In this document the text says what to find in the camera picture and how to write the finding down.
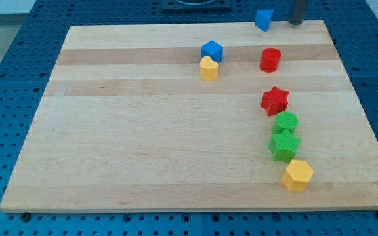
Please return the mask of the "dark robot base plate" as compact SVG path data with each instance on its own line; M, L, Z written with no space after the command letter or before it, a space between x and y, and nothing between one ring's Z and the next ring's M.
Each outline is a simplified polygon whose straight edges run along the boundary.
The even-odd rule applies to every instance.
M230 10L231 0L162 0L163 11L174 10Z

